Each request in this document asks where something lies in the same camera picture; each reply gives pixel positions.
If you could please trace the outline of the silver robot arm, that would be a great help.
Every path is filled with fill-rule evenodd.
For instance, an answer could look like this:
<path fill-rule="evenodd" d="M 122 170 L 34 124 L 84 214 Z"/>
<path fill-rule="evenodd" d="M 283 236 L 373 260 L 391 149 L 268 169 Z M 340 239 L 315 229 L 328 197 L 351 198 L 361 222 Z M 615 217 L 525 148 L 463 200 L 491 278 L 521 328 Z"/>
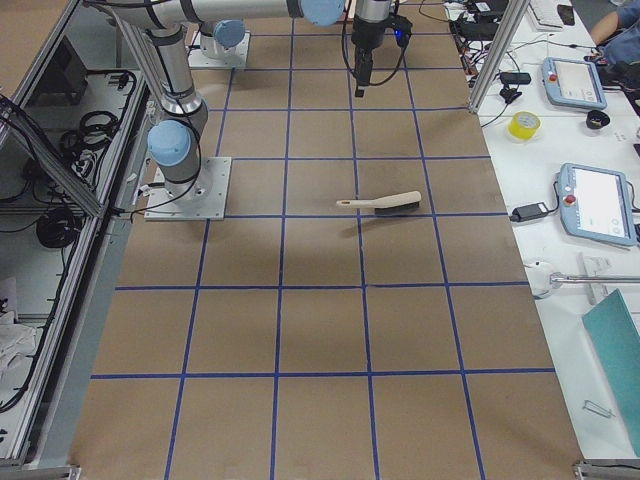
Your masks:
<path fill-rule="evenodd" d="M 200 50 L 205 57 L 221 60 L 235 53 L 244 40 L 245 23 L 241 19 L 203 22 L 199 27 Z"/>
<path fill-rule="evenodd" d="M 162 108 L 174 119 L 191 120 L 202 108 L 195 89 L 184 44 L 189 22 L 215 26 L 225 20 L 304 18 L 318 26 L 330 26 L 348 12 L 343 1 L 90 1 L 114 14 L 138 61 L 149 55 L 143 68 L 148 81 L 157 80 Z M 412 22 L 399 14 L 397 1 L 358 1 L 354 11 L 351 42 L 354 45 L 356 95 L 371 86 L 373 51 L 386 31 L 405 52 Z"/>

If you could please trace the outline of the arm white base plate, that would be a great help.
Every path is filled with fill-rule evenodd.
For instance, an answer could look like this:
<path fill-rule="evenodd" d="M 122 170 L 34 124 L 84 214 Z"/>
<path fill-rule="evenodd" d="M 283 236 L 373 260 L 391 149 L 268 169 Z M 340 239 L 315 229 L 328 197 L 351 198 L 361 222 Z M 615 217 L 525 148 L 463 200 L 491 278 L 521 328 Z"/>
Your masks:
<path fill-rule="evenodd" d="M 144 211 L 148 221 L 222 221 L 225 218 L 231 157 L 204 157 L 195 184 L 181 186 L 167 183 L 159 167 L 154 182 L 163 186 L 149 193 L 150 209 Z"/>
<path fill-rule="evenodd" d="M 247 65 L 251 34 L 245 32 L 244 38 L 235 46 L 226 48 L 215 39 L 205 38 L 205 49 L 201 48 L 201 35 L 195 33 L 189 41 L 189 65 L 192 70 L 243 70 Z"/>

